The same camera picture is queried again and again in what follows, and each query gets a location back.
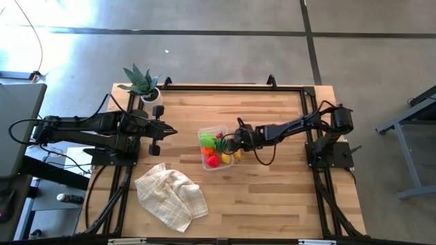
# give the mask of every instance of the plastic container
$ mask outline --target plastic container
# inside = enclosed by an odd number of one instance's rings
[[[209,128],[204,128],[204,129],[200,129],[198,131],[198,142],[200,143],[200,154],[202,155],[202,164],[203,164],[203,168],[207,171],[215,171],[218,169],[225,169],[227,167],[230,167],[233,165],[234,163],[234,157],[233,155],[230,155],[230,162],[229,163],[222,163],[221,162],[221,152],[219,152],[218,150],[215,150],[215,154],[217,154],[218,159],[219,159],[219,165],[218,167],[211,167],[207,164],[206,162],[206,156],[204,156],[202,149],[202,143],[200,142],[200,136],[203,133],[212,133],[213,135],[217,135],[218,133],[223,133],[223,135],[229,133],[229,129],[224,126],[224,125],[219,125],[219,126],[215,126],[215,127],[209,127]]]

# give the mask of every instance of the red toy fruit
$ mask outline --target red toy fruit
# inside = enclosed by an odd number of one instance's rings
[[[216,154],[213,154],[207,158],[206,162],[207,162],[207,165],[209,165],[209,167],[218,167],[219,158]]]

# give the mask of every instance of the concrete floor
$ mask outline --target concrete floor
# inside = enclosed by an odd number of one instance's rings
[[[436,32],[436,1],[306,2],[313,31]],[[35,25],[304,31],[298,0],[23,1],[22,6]],[[13,27],[21,24],[26,20],[8,2],[0,16],[0,31],[7,34],[0,39],[0,70],[33,71],[39,63],[31,29]],[[40,82],[48,85],[42,116],[92,113],[114,82],[127,81],[122,67],[133,62],[177,83],[263,84],[274,74],[279,84],[314,84],[305,37],[39,33],[45,74]],[[347,138],[351,145],[363,145],[354,160],[368,234],[434,244],[436,195],[406,201],[396,197],[396,192],[412,187],[412,181],[396,135],[378,136],[374,128],[406,110],[408,98],[435,85],[436,41],[315,38],[314,42],[322,84],[333,85],[337,100],[354,110],[355,130]]]

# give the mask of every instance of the wooden table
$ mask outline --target wooden table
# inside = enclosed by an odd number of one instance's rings
[[[117,85],[114,84],[112,94],[120,105],[126,108],[129,95],[117,88]],[[323,99],[335,103],[331,86],[315,86],[315,92],[318,104]],[[270,166],[258,163],[252,152],[243,152],[242,159],[228,169],[209,172],[202,168],[198,129],[225,125],[233,131],[238,126],[237,117],[253,126],[294,120],[302,115],[298,93],[162,91],[162,95],[165,114],[161,120],[172,125],[178,133],[159,142],[159,157],[148,154],[151,140],[141,139],[142,149],[129,188],[123,237],[322,237],[313,176],[306,163],[305,133],[288,137],[278,144],[275,161]],[[108,110],[117,110],[112,101]],[[259,150],[259,156],[264,161],[269,161],[272,153],[273,147]],[[209,215],[193,220],[184,233],[171,230],[138,203],[133,180],[158,163],[165,163],[167,169],[183,172],[200,185],[206,198]],[[113,167],[107,167],[96,181],[89,202],[91,223],[108,201],[113,172]],[[332,169],[332,179],[339,207],[355,228],[365,233],[352,176],[344,169]],[[326,213],[330,230],[333,231],[331,212],[328,208]],[[116,214],[118,206],[114,209],[111,227],[116,223]],[[77,229],[77,232],[80,231],[84,231],[83,213]]]

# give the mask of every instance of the cloth towel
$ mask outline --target cloth towel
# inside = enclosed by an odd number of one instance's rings
[[[165,163],[154,166],[135,180],[138,201],[169,228],[184,232],[194,218],[208,214],[206,200],[197,184]]]

